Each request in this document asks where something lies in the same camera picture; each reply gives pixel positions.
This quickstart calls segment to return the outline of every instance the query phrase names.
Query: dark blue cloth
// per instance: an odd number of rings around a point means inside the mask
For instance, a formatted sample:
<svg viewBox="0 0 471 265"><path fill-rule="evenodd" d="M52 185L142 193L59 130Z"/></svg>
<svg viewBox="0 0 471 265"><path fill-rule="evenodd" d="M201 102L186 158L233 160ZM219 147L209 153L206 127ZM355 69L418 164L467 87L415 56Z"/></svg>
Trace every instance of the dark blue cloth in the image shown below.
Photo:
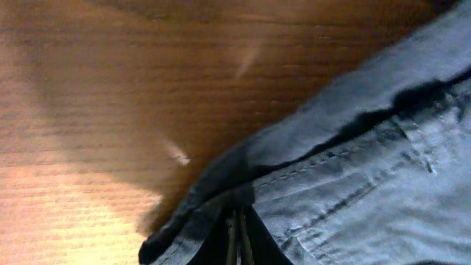
<svg viewBox="0 0 471 265"><path fill-rule="evenodd" d="M140 262L223 264L246 205L256 264L471 264L470 95L465 0L209 165Z"/></svg>

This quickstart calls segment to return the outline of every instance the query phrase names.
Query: wooden table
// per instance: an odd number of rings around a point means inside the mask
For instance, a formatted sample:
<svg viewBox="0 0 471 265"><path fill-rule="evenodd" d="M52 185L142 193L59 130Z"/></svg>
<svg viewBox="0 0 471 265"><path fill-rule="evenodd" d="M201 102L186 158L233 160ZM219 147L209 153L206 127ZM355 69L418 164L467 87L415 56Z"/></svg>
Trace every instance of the wooden table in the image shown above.
<svg viewBox="0 0 471 265"><path fill-rule="evenodd" d="M410 0L0 0L0 264L136 264L213 158L435 15Z"/></svg>

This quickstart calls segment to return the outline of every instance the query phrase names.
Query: fabric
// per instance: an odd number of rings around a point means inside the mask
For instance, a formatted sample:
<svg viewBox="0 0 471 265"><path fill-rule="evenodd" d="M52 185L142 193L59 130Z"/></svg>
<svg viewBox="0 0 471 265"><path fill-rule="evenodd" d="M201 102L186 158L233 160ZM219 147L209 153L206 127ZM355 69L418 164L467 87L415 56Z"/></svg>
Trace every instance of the fabric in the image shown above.
<svg viewBox="0 0 471 265"><path fill-rule="evenodd" d="M471 264L470 17L461 1L222 155L140 262L224 264L247 206L256 264Z"/></svg>

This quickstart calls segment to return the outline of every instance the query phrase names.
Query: brown wood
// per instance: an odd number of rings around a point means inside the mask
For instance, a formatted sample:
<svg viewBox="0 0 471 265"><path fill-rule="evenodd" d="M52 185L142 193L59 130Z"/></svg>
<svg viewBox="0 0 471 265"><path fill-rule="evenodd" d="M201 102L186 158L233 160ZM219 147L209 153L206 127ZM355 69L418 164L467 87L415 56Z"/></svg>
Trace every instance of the brown wood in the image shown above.
<svg viewBox="0 0 471 265"><path fill-rule="evenodd" d="M0 0L0 264L136 264L213 158L435 15L411 0Z"/></svg>

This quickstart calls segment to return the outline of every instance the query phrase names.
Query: garment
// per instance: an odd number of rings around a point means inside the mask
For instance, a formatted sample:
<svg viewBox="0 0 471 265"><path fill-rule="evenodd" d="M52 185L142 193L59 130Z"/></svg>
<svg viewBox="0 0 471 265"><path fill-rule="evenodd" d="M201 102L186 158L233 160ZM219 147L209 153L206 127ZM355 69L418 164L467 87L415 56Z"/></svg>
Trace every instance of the garment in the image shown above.
<svg viewBox="0 0 471 265"><path fill-rule="evenodd" d="M257 265L471 264L469 158L465 0L215 160L140 262L225 264L244 211Z"/></svg>

